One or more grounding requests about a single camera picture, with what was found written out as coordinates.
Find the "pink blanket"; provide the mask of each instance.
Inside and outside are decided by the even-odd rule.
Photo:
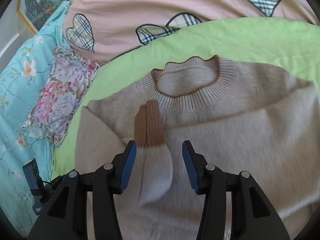
[[[75,53],[105,64],[182,27],[240,17],[318,24],[306,0],[73,0],[63,33]]]

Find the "metal pin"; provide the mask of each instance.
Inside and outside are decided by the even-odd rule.
[[[241,176],[244,178],[248,178],[248,177],[250,177],[250,173],[247,171],[243,171],[243,172],[241,172]]]
[[[112,163],[107,163],[107,164],[103,165],[103,168],[105,170],[111,170],[113,168],[113,165],[112,165]]]
[[[205,167],[209,171],[213,171],[216,168],[216,166],[214,166],[213,164],[207,164]]]
[[[74,178],[74,177],[76,177],[78,175],[78,172],[76,172],[76,171],[70,171],[69,172],[69,177],[70,178]]]

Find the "bed sheet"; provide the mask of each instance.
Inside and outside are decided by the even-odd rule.
[[[153,68],[163,69],[168,61],[183,62],[191,56],[208,59],[215,54],[236,61],[278,65],[300,78],[314,80],[319,87],[319,36],[319,26],[277,18],[249,17],[193,25],[101,67],[81,106],[118,92]],[[74,169],[79,119],[77,111],[64,142],[55,148],[52,178]]]
[[[306,0],[73,0],[63,33],[75,53],[103,65],[186,26],[240,17],[319,23]]]
[[[59,45],[70,48],[61,26],[68,7],[69,2],[63,2],[38,34],[22,44],[0,75],[0,206],[23,237],[37,217],[22,166],[36,158],[40,176],[48,181],[53,146],[47,138],[29,137],[21,127],[52,70],[53,49]]]

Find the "sweater collar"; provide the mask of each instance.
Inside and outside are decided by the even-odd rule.
[[[220,58],[218,55],[203,60],[200,57],[191,57],[182,63],[168,62],[164,70],[153,69],[142,78],[142,83],[148,99],[155,99],[164,111],[193,111],[213,104],[230,88],[234,77],[234,61]],[[159,77],[163,74],[181,71],[195,67],[209,67],[218,71],[217,78],[210,84],[199,87],[195,91],[178,96],[171,96],[160,91],[157,86]]]

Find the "brown ribbed cuff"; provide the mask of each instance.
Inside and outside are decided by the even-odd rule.
[[[165,144],[164,128],[156,100],[149,100],[134,119],[134,140],[138,147],[154,147]]]

